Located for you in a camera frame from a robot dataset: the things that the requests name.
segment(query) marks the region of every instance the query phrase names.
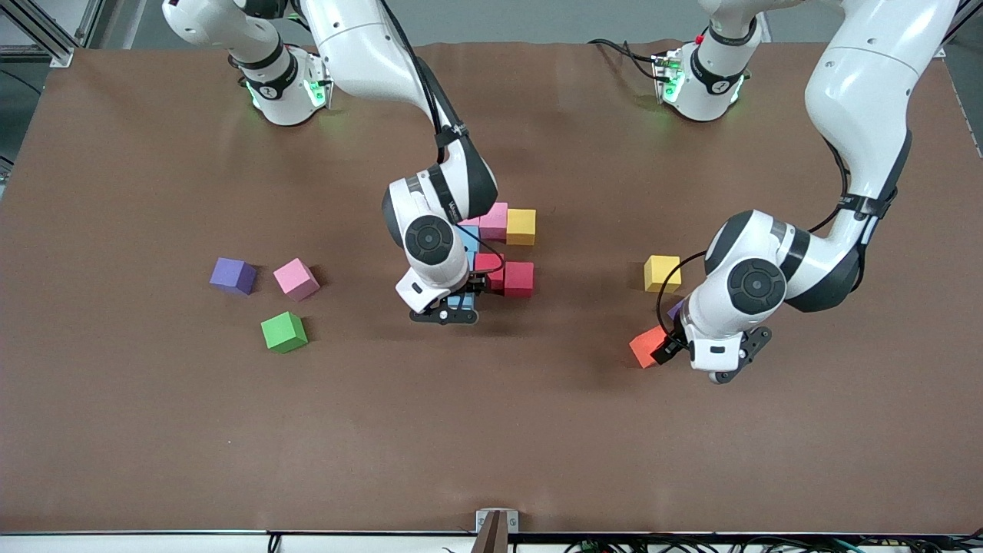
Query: gray floor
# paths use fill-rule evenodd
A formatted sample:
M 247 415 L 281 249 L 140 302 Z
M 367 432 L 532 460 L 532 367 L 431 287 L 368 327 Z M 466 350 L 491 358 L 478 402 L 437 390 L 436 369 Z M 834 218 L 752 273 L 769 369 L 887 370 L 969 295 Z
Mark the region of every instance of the gray floor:
M 605 37 L 647 42 L 672 37 L 690 39 L 706 24 L 695 1 L 680 0 L 389 0 L 414 44 L 465 41 L 525 41 L 582 43 Z M 842 15 L 833 2 L 820 0 L 795 9 L 768 14 L 776 42 L 829 40 Z M 287 42 L 311 43 L 294 23 L 275 22 Z M 159 0 L 119 0 L 104 47 L 190 48 L 167 24 Z M 947 48 L 966 115 L 983 132 L 983 17 L 977 17 Z M 43 85 L 47 67 L 0 63 L 36 87 Z M 0 154 L 14 159 L 27 131 L 37 94 L 6 75 L 0 75 Z

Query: yellow cube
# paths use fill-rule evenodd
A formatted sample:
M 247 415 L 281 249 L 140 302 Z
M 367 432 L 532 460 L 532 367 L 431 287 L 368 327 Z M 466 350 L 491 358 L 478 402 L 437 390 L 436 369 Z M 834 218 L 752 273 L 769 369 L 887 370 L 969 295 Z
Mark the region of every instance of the yellow cube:
M 676 256 L 651 256 L 645 262 L 645 291 L 659 293 L 663 287 L 665 278 L 669 272 L 679 265 L 679 258 Z M 682 271 L 676 271 L 665 283 L 665 293 L 673 293 L 682 285 Z
M 536 244 L 536 210 L 509 210 L 505 223 L 505 243 L 516 246 Z

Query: brown bracket post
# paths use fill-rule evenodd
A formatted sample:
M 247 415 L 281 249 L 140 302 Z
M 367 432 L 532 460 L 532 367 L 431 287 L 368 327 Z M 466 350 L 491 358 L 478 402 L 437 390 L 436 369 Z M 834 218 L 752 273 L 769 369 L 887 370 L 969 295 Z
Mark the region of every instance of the brown bracket post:
M 482 523 L 471 553 L 505 553 L 508 548 L 508 523 L 505 511 L 491 511 Z

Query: brown tabletop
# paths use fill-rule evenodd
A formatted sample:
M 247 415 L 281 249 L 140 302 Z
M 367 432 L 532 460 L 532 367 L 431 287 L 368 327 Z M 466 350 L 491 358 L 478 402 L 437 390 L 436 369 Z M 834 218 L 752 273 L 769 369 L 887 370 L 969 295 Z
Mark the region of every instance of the brown tabletop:
M 975 528 L 983 186 L 944 62 L 842 306 L 782 308 L 726 386 L 627 347 L 656 323 L 649 255 L 835 204 L 803 103 L 822 49 L 763 45 L 695 124 L 593 46 L 421 48 L 501 200 L 539 214 L 504 248 L 535 297 L 483 296 L 473 328 L 413 324 L 393 290 L 379 202 L 433 162 L 418 110 L 338 93 L 277 128 L 224 52 L 78 51 L 0 204 L 0 529 L 453 529 L 485 506 L 531 531 Z M 209 287 L 219 256 L 260 267 L 252 296 Z M 295 257 L 326 284 L 302 303 L 272 278 Z M 286 310 L 313 340 L 280 355 L 260 322 Z

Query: green cube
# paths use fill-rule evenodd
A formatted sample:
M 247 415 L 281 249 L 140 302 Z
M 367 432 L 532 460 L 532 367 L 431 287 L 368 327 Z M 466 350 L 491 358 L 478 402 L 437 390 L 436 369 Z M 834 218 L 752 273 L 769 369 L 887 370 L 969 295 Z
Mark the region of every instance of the green cube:
M 263 321 L 262 335 L 266 338 L 266 347 L 277 353 L 286 353 L 307 343 L 304 323 L 289 311 Z

